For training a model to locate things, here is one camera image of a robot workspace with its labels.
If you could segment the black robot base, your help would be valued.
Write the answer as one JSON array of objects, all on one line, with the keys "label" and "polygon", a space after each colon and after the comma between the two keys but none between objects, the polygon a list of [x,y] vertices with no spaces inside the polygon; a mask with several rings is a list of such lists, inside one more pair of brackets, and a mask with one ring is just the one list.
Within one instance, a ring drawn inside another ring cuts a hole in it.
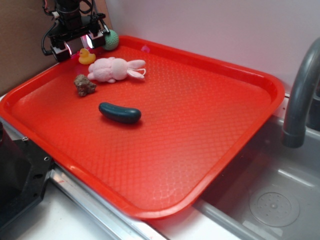
[{"label": "black robot base", "polygon": [[13,140],[0,125],[0,230],[44,198],[52,157],[30,139]]}]

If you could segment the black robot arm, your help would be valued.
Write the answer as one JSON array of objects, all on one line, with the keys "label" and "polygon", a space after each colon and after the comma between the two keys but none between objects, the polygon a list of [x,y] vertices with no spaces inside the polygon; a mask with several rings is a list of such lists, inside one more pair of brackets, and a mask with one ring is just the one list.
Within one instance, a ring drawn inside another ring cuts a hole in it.
[{"label": "black robot arm", "polygon": [[68,42],[82,37],[88,37],[92,48],[98,48],[106,43],[105,35],[110,33],[104,22],[106,15],[98,12],[94,0],[84,0],[87,10],[81,9],[81,0],[56,0],[54,9],[49,10],[48,2],[42,2],[42,8],[47,16],[52,17],[53,25],[41,40],[41,50],[45,56],[54,56],[57,62],[63,62],[71,57]]}]

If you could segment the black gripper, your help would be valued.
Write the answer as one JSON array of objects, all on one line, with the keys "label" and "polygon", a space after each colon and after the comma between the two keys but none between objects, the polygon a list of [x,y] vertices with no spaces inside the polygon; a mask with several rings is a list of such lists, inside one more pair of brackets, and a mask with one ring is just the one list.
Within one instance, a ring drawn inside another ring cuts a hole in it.
[{"label": "black gripper", "polygon": [[100,21],[106,17],[104,13],[93,13],[90,15],[78,15],[75,18],[64,19],[62,16],[56,18],[54,26],[48,37],[52,41],[63,41],[58,46],[51,46],[51,51],[57,62],[64,62],[71,58],[71,49],[67,42],[85,36],[88,47],[95,49],[105,45],[105,36],[101,30]]}]

